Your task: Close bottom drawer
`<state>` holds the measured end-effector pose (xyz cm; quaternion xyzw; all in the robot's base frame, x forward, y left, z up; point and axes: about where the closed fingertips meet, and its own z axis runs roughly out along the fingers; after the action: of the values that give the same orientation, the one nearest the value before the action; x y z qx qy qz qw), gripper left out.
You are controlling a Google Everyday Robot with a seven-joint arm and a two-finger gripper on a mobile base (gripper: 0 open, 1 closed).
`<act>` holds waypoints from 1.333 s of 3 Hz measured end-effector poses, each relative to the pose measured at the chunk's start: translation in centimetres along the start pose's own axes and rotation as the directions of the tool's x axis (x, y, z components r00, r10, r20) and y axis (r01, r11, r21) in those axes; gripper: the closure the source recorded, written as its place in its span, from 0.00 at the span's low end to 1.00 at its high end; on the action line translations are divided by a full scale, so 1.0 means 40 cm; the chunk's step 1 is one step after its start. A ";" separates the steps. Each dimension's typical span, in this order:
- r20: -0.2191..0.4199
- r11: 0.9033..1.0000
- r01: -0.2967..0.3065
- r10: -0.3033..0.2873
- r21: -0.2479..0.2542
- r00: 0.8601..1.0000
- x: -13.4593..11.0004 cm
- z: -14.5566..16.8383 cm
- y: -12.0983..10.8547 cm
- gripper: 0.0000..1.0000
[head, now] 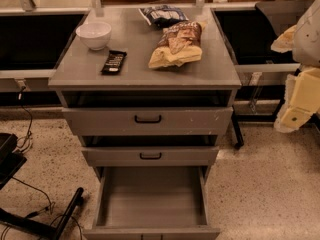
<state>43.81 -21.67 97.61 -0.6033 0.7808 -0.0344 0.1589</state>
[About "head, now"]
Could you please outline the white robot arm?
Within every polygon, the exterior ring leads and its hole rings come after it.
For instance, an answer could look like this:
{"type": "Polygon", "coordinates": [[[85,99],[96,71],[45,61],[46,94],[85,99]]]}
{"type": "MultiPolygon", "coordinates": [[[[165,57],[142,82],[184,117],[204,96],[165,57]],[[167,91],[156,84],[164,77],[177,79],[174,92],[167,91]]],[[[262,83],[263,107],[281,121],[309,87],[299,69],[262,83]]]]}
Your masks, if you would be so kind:
{"type": "Polygon", "coordinates": [[[271,45],[273,51],[291,51],[300,64],[297,76],[288,75],[284,104],[274,128],[282,133],[298,130],[320,110],[320,0],[315,0],[297,24],[271,45]]]}

